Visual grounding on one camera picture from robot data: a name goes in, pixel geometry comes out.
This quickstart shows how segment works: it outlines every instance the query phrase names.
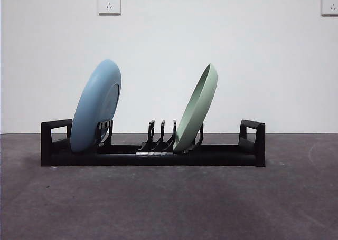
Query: green plate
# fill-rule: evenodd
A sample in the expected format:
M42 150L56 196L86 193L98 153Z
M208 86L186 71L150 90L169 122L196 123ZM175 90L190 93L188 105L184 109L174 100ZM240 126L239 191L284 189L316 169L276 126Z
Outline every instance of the green plate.
M187 149L195 139L209 110L217 86L217 72L212 64L204 70L176 131L174 152Z

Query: white outlet plate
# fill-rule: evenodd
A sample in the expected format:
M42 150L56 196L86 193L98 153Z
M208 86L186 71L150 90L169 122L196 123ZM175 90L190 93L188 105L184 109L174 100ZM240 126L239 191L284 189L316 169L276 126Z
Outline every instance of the white outlet plate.
M97 0L97 10L99 15L119 15L121 14L121 0Z
M338 0L322 0L322 15L338 15Z

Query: floor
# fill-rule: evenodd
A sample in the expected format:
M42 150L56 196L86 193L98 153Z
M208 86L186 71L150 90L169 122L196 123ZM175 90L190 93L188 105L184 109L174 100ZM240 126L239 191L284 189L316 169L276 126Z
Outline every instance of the floor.
M1 135L1 239L338 239L338 134L267 134L266 163L40 167L40 135Z

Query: blue plate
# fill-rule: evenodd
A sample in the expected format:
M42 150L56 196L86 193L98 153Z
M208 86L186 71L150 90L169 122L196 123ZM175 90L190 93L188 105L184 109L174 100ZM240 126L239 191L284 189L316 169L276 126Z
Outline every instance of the blue plate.
M76 108L70 136L73 152L82 152L96 142L97 123L113 118L120 89L120 69L113 61L104 60L91 75Z

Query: white wall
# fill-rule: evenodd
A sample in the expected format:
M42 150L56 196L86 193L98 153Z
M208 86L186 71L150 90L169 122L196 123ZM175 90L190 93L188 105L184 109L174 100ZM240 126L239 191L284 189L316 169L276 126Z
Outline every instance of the white wall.
M146 132L153 118L170 132L210 62L206 132L238 132L242 118L338 132L338 17L321 17L320 0L122 0L122 16L98 16L96 0L1 6L2 133L72 118L105 58L123 78L115 132Z

